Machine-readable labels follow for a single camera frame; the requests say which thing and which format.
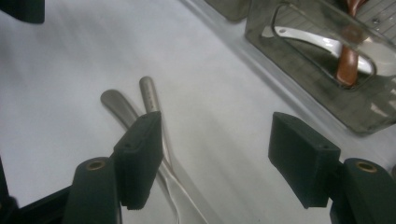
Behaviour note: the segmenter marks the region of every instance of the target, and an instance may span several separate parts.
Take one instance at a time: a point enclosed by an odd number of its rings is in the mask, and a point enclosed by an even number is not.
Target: brown handle
[[[346,0],[349,16],[355,17],[358,8],[366,2],[367,0]],[[355,85],[358,80],[358,61],[359,54],[352,49],[343,46],[341,56],[338,61],[337,73],[335,75],[342,85],[349,88]]]
[[[352,87],[358,79],[359,54],[343,46],[338,62],[336,78],[343,86]]]

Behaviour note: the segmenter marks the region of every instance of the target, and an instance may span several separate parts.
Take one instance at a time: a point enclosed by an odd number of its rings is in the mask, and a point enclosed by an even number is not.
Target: transparent plastic tray
[[[353,132],[374,133],[396,121],[396,3],[371,0],[356,19],[345,11],[332,1],[253,0],[246,38]],[[287,36],[291,29],[321,42]],[[326,41],[354,49],[368,64],[352,88],[334,78],[338,58]]]

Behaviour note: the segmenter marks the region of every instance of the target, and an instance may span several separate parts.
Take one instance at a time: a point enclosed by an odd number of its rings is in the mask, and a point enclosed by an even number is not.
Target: brass insert
[[[88,163],[87,170],[94,171],[103,168],[106,165],[104,161],[92,161]]]
[[[365,161],[358,161],[356,162],[356,166],[358,166],[359,169],[368,172],[368,173],[376,173],[376,167],[373,166],[370,163],[367,163]]]

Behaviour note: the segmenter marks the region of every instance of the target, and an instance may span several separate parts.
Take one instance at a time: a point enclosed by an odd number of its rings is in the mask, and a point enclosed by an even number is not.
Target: knife handle
[[[336,78],[345,87],[352,87],[358,79],[359,54],[343,46],[338,63]]]

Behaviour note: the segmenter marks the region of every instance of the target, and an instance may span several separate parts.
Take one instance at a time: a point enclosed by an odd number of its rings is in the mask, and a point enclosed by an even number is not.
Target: white table
[[[390,169],[392,126],[358,137],[318,105],[204,0],[58,0],[32,25],[0,13],[0,153],[25,206],[71,184],[77,165],[109,156],[124,130],[100,95],[121,91],[143,113],[156,84],[181,182],[211,224],[330,223],[305,210],[267,158],[272,114],[296,116],[356,157]],[[124,223],[175,223],[154,182]]]

